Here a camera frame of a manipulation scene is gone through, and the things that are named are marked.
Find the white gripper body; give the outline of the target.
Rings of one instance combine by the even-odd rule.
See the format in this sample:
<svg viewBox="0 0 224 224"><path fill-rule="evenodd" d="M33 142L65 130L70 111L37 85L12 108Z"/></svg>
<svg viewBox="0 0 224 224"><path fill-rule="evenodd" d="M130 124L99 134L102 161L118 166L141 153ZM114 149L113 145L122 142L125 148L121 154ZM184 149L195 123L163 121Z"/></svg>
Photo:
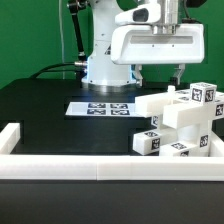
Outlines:
<svg viewBox="0 0 224 224"><path fill-rule="evenodd" d="M115 17L116 64L190 64L204 59L202 24L178 23L178 3L145 3Z"/></svg>

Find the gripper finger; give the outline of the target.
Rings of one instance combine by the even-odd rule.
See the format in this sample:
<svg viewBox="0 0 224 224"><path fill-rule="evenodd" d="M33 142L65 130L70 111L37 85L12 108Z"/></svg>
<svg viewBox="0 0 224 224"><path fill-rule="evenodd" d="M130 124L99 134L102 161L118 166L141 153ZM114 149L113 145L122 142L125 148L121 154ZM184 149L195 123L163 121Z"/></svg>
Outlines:
<svg viewBox="0 0 224 224"><path fill-rule="evenodd" d="M142 66L141 65L135 65L133 70L133 75L136 79L136 86L138 88L143 86L143 76L141 74Z"/></svg>
<svg viewBox="0 0 224 224"><path fill-rule="evenodd" d="M179 64L175 68L175 72L174 72L173 76L170 78L170 82L171 82L172 85L174 85L174 86L179 86L180 85L181 77L185 72L185 68L186 68L185 64Z"/></svg>

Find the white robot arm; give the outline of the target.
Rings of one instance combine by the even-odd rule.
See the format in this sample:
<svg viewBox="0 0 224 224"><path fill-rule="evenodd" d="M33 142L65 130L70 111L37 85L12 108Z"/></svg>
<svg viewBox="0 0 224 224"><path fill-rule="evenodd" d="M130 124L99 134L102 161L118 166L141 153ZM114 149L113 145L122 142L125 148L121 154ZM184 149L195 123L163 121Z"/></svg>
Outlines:
<svg viewBox="0 0 224 224"><path fill-rule="evenodd" d="M185 66L204 59L204 27L179 20L186 0L137 0L124 11L117 0L89 0L93 12L93 51L82 84L102 92L142 84L140 69L149 64Z"/></svg>

